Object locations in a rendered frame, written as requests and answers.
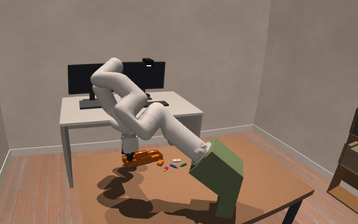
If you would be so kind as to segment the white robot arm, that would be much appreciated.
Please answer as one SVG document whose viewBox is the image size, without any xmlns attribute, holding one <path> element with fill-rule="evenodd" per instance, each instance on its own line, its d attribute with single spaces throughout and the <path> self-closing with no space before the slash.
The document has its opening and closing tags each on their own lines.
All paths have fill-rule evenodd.
<svg viewBox="0 0 358 224">
<path fill-rule="evenodd" d="M 203 142 L 158 102 L 149 105 L 136 119 L 136 115 L 146 105 L 148 97 L 122 74 L 122 71 L 122 62 L 117 58 L 111 58 L 91 76 L 95 96 L 102 109 L 112 117 L 111 127 L 123 133 L 122 137 L 132 139 L 137 135 L 143 140 L 151 139 L 161 128 L 163 136 L 188 156 L 192 160 L 192 165 L 199 163 L 208 153 L 211 143 Z M 119 102 L 111 90 L 121 97 Z"/>
</svg>

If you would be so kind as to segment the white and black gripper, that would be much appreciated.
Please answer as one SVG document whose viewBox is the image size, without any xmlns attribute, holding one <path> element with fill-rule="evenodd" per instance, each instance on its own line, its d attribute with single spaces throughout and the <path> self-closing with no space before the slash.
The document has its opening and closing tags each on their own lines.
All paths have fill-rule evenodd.
<svg viewBox="0 0 358 224">
<path fill-rule="evenodd" d="M 131 140 L 123 136 L 121 142 L 121 150 L 121 153 L 123 155 L 127 155 L 127 160 L 129 162 L 133 161 L 134 154 L 139 150 L 137 136 L 135 138 L 132 138 Z"/>
</svg>

